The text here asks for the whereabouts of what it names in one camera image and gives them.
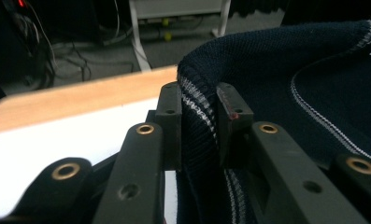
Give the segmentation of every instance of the knit sweater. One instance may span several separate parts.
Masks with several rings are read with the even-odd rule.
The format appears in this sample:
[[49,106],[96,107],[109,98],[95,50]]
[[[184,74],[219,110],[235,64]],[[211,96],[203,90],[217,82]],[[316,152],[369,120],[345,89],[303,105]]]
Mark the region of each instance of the knit sweater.
[[212,40],[178,65],[178,224],[255,223],[243,172],[219,165],[219,82],[238,90],[255,120],[285,128],[320,167],[344,152],[371,159],[371,21],[311,23]]

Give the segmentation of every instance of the wire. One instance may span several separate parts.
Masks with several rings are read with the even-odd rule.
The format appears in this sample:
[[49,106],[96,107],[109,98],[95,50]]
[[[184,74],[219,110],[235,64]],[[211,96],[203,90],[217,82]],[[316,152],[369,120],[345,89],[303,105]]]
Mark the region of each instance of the wire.
[[116,34],[114,35],[114,38],[116,38],[116,37],[118,37],[119,30],[121,29],[121,18],[119,17],[118,3],[116,2],[116,0],[113,0],[113,2],[115,3],[116,16],[118,18],[118,21],[117,21],[118,24],[117,24]]
[[200,18],[201,18],[200,21],[194,27],[188,28],[188,30],[194,31],[195,29],[199,28],[199,26],[202,24],[205,17],[201,16]]
[[119,43],[122,40],[124,40],[127,37],[129,37],[132,32],[133,32],[133,27],[130,27],[126,32],[124,32],[123,35],[121,35],[121,36],[119,36],[117,38],[112,38],[112,39],[103,41],[103,45],[104,46],[107,46],[107,45],[110,45],[110,44]]
[[[90,60],[90,59],[84,57],[82,54],[80,54],[80,52],[77,50],[74,42],[71,42],[71,44],[72,44],[71,51],[69,53],[67,53],[66,56],[64,56],[62,58],[62,60],[66,61],[67,63],[73,64],[73,65],[75,65],[76,67],[79,68],[82,81],[92,79],[93,73],[92,73],[92,69],[89,66],[89,64],[91,64],[91,63],[102,64],[102,65],[120,65],[120,64],[130,65],[130,70],[131,70],[130,72],[134,72],[134,63],[132,63],[132,62],[96,62],[96,61]],[[71,58],[68,57],[69,55],[73,54],[74,52],[77,54],[78,58],[82,60],[81,63],[77,62],[76,59],[71,59]],[[57,73],[55,73],[55,76],[60,78],[60,79],[68,79],[68,78],[72,77],[72,76],[61,76]]]
[[150,61],[148,61],[147,57],[145,57],[140,51],[138,51],[137,48],[133,48],[136,52],[136,54],[138,54],[145,62],[147,62],[149,65],[150,65],[150,68],[153,68],[152,64],[150,64]]
[[16,19],[16,22],[19,24],[19,29],[23,32],[24,36],[28,36],[28,22],[25,18],[25,16],[15,13],[14,18]]
[[45,31],[44,31],[44,29],[43,29],[42,23],[40,22],[40,19],[39,19],[39,17],[37,16],[36,11],[34,10],[33,6],[32,6],[28,1],[25,1],[25,4],[26,4],[29,8],[31,8],[31,10],[34,12],[34,15],[36,16],[36,20],[37,20],[37,22],[39,23],[40,30],[41,30],[43,36],[45,36],[46,41],[47,41],[48,44],[49,44],[50,51],[51,51],[51,57],[52,57],[52,59],[53,59],[54,65],[57,67],[56,56],[54,55],[54,51],[53,51],[53,48],[51,47],[51,43],[50,43],[50,41],[49,41],[49,39],[48,39],[48,36],[45,34]]
[[36,41],[39,44],[39,32],[37,31],[37,28],[36,28],[36,24],[35,23],[33,23],[33,27],[34,27],[34,29],[36,31]]

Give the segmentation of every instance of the white stripe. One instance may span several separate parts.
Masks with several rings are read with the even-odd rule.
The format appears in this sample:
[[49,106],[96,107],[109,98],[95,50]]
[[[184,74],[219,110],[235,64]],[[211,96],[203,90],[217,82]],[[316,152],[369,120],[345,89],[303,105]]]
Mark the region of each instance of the white stripe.
[[229,180],[228,174],[226,173],[226,170],[224,170],[223,172],[225,174],[226,186],[227,186],[228,191],[229,191],[229,197],[231,198],[232,224],[236,224],[236,219],[235,219],[235,217],[236,217],[236,213],[235,213],[235,196],[234,196],[234,193],[233,193],[231,184],[230,184],[230,180]]
[[239,212],[239,224],[245,224],[246,223],[246,202],[244,198],[244,192],[243,189],[240,186],[240,183],[238,182],[237,177],[235,176],[235,173],[232,170],[229,170],[229,174],[232,179],[232,183],[235,186],[235,193],[237,196],[237,204],[238,204],[238,212]]
[[182,90],[188,92],[194,99],[197,100],[199,104],[203,105],[207,113],[212,117],[211,119],[214,119],[214,111],[211,109],[206,96],[200,92],[186,77],[181,77],[180,81]]
[[211,120],[206,116],[206,114],[197,106],[193,101],[191,101],[185,94],[182,93],[182,101],[187,105],[191,110],[196,112],[197,116],[205,122],[208,128],[211,130],[216,144],[218,144],[217,134],[215,133],[215,126],[211,123]]
[[[364,38],[351,50],[346,51],[344,54],[350,53],[356,49],[364,48],[366,45],[371,43],[371,21],[369,21],[370,29],[369,32],[364,36]],[[295,80],[297,75],[300,74],[298,72],[295,74],[291,80],[291,92],[293,94],[293,98],[295,99],[296,103],[298,103],[314,120],[316,120],[320,125],[322,125],[328,132],[330,132],[347,150],[352,153],[358,154],[361,153],[371,159],[371,156],[364,152],[362,149],[357,147],[342,131],[340,131],[329,119],[319,113],[316,109],[314,109],[310,104],[308,104],[298,93],[295,87]]]

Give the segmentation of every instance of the floor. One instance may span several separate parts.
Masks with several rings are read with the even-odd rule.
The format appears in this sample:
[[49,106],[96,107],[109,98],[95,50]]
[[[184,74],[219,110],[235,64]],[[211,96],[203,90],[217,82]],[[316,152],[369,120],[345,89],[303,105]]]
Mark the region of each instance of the floor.
[[[246,18],[235,14],[228,21],[226,34],[278,27],[283,16],[281,10],[269,14],[256,11]],[[193,49],[214,39],[211,30],[218,27],[219,20],[220,15],[204,15],[170,19],[167,25],[163,25],[162,20],[140,21],[141,43],[151,68],[178,64]],[[123,28],[118,37],[112,38],[115,33],[115,29],[102,32],[105,45],[51,40],[52,87],[140,71],[131,29]],[[12,95],[33,91],[35,85],[23,80],[7,83],[2,88],[7,95]]]

